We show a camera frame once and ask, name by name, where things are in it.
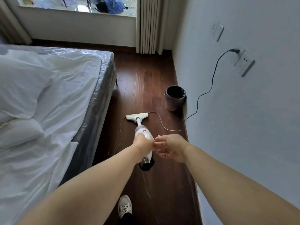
black pants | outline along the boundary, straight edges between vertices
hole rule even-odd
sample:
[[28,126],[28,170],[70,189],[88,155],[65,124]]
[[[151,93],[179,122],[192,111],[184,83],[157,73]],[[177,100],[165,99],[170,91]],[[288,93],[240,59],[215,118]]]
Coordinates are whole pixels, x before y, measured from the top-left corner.
[[126,213],[119,221],[119,225],[136,225],[131,213]]

wooden floor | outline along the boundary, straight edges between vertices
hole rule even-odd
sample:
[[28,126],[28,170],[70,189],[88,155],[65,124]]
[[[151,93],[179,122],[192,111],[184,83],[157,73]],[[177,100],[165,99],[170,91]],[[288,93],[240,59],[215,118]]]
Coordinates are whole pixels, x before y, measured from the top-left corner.
[[[35,45],[109,50],[96,45],[61,42],[51,44],[35,41]],[[186,139],[181,112],[173,113],[165,108],[163,92],[168,86],[176,84],[171,54],[139,55],[132,52],[132,49],[113,51],[118,86],[115,85],[112,94],[93,165],[109,158],[108,152],[116,149],[121,139],[120,123],[128,114],[155,111],[160,114],[166,128],[182,130],[177,133]],[[142,124],[154,137],[174,133],[163,128],[155,113],[150,113]],[[123,140],[118,151],[132,144],[136,127],[133,122],[122,122]],[[155,165],[150,171],[143,172],[135,166],[122,192],[132,201],[133,216],[137,224],[201,224],[194,180],[186,166],[163,160],[157,155],[154,155],[154,159]],[[105,224],[114,225],[118,224],[118,221],[116,205]]]

left hand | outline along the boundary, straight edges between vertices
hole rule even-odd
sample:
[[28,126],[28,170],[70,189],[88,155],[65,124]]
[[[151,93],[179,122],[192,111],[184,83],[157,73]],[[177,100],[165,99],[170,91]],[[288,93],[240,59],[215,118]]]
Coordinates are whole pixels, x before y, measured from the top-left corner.
[[138,162],[141,162],[143,157],[147,156],[151,151],[155,150],[154,140],[148,140],[144,134],[139,133],[134,139],[132,146],[138,151]]

right arm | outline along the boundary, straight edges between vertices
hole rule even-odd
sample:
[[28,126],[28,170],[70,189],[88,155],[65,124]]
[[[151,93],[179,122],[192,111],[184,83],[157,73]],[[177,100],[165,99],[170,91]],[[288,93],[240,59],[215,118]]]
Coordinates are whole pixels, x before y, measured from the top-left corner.
[[180,135],[158,136],[155,144],[162,158],[186,164],[224,225],[299,224],[298,208]]

window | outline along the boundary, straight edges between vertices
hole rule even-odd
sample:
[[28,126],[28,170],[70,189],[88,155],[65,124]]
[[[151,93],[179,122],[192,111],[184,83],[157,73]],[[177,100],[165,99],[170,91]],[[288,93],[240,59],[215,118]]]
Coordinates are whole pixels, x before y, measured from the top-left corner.
[[[87,13],[100,13],[95,4],[90,0],[18,0],[21,6],[67,10]],[[137,0],[122,0],[124,3],[124,11],[118,15],[135,17],[137,13]]]

